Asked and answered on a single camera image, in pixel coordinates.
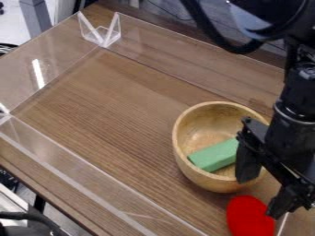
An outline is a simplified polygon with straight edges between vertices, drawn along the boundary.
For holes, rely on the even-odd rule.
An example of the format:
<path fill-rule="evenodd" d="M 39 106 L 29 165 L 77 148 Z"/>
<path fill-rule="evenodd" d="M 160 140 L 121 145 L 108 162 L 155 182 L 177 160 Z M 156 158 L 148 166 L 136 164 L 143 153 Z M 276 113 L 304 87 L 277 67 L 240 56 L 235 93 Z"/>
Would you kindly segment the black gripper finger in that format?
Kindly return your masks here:
<path fill-rule="evenodd" d="M 315 207 L 314 185 L 281 186 L 268 204 L 265 215 L 279 219 L 285 213 L 292 213 L 299 207 L 306 210 Z"/>
<path fill-rule="evenodd" d="M 240 143 L 236 149 L 235 177 L 237 183 L 247 183 L 260 175 L 260 154 L 245 143 Z"/>

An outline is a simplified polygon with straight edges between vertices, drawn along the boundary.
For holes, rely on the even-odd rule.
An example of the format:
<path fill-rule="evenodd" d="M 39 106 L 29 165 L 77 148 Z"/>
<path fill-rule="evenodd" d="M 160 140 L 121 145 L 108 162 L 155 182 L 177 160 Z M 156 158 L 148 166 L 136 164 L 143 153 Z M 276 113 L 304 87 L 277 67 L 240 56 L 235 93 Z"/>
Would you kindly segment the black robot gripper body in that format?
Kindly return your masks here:
<path fill-rule="evenodd" d="M 260 164 L 281 186 L 315 186 L 315 116 L 293 111 L 283 100 L 269 124 L 244 117 L 236 139 L 260 154 Z"/>

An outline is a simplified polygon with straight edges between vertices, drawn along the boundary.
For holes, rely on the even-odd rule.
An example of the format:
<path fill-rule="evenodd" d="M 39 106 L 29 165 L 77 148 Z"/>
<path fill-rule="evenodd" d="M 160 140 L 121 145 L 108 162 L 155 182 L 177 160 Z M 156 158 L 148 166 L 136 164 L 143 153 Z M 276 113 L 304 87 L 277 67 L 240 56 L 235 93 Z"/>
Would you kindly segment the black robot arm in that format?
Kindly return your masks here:
<path fill-rule="evenodd" d="M 247 54 L 268 41 L 285 43 L 284 87 L 268 124 L 244 117 L 235 162 L 239 183 L 267 170 L 280 183 L 265 215 L 280 218 L 315 207 L 315 0 L 227 0 L 249 42 L 235 45 L 217 31 L 197 0 L 180 0 L 196 26 L 225 51 Z"/>

